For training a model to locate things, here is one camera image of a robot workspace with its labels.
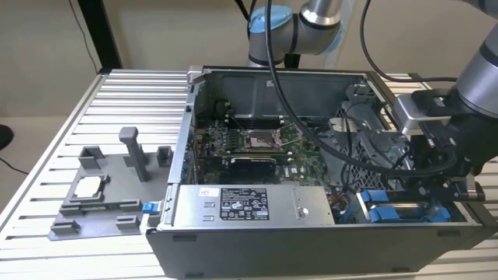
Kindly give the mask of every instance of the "aluminum extrusion table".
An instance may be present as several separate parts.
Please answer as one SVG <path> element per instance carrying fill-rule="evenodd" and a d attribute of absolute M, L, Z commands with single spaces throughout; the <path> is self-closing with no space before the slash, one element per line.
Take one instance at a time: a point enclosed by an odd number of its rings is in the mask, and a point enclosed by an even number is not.
<path fill-rule="evenodd" d="M 429 88 L 422 83 L 386 84 L 397 95 Z M 97 77 L 0 215 L 0 279 L 169 279 L 145 236 L 57 242 L 46 236 L 83 146 L 101 145 L 105 154 L 126 153 L 118 134 L 123 126 L 137 126 L 146 152 L 161 145 L 175 149 L 186 91 L 186 72 L 114 70 Z M 498 218 L 498 158 L 485 165 L 477 181 Z M 446 253 L 418 273 L 293 279 L 498 279 L 498 235 L 473 250 Z"/>

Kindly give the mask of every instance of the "blue latch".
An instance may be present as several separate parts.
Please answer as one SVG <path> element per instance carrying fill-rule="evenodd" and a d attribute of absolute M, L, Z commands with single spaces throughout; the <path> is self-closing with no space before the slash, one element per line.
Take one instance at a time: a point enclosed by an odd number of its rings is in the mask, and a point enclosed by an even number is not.
<path fill-rule="evenodd" d="M 400 222 L 400 215 L 394 207 L 380 206 L 369 211 L 373 223 Z"/>
<path fill-rule="evenodd" d="M 142 213 L 158 214 L 159 213 L 159 202 L 147 202 L 142 206 Z"/>
<path fill-rule="evenodd" d="M 365 202 L 389 202 L 388 193 L 382 190 L 365 190 L 361 197 Z"/>

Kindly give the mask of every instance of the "power supply label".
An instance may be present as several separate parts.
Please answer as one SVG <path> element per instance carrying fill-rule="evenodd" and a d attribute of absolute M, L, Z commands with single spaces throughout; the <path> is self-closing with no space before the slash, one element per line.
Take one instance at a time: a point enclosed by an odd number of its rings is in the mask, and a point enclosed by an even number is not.
<path fill-rule="evenodd" d="M 265 188 L 222 188 L 219 217 L 226 221 L 267 221 L 270 207 Z"/>

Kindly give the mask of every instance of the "open computer chassis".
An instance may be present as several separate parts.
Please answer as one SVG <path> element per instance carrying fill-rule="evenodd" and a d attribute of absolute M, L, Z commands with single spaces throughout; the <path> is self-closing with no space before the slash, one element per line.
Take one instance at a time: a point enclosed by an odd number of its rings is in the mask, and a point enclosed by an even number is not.
<path fill-rule="evenodd" d="M 412 168 L 394 95 L 376 73 L 280 76 L 297 115 L 329 145 L 374 165 Z M 162 220 L 147 231 L 169 277 L 412 272 L 496 232 L 480 202 L 400 199 L 401 178 L 325 153 L 290 123 L 267 70 L 198 67 L 190 81 Z"/>

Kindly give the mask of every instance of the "blue drive bracket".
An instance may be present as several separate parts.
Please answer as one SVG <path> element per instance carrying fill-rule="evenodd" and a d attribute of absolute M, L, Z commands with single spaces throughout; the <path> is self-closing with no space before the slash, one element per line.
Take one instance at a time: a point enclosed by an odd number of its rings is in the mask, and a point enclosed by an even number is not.
<path fill-rule="evenodd" d="M 389 202 L 386 191 L 382 190 L 365 190 L 361 197 L 365 202 Z"/>
<path fill-rule="evenodd" d="M 369 211 L 373 223 L 404 222 L 393 206 L 380 206 Z"/>

